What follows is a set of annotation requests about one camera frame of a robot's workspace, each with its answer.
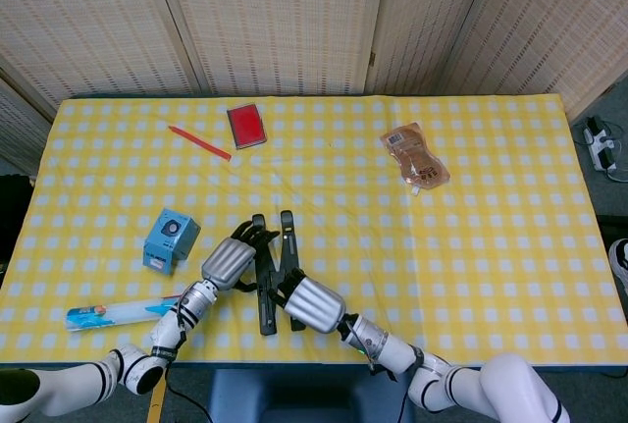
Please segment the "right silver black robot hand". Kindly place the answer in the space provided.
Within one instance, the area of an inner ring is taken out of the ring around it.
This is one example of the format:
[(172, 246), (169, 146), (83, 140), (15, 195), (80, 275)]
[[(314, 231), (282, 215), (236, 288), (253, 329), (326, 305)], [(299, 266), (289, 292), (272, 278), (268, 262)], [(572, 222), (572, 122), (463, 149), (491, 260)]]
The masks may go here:
[(344, 299), (337, 292), (309, 278), (301, 269), (286, 273), (269, 296), (291, 318), (322, 334), (333, 332), (346, 311)]

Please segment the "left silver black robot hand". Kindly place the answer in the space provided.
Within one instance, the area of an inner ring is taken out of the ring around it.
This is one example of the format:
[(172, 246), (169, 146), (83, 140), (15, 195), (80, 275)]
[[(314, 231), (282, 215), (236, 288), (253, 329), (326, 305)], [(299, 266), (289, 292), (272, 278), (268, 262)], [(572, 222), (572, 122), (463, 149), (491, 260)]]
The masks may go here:
[(251, 220), (241, 223), (204, 261), (201, 267), (202, 278), (211, 282), (219, 291), (255, 291), (257, 285), (244, 283), (241, 277), (262, 249), (279, 234), (279, 231), (268, 231)]

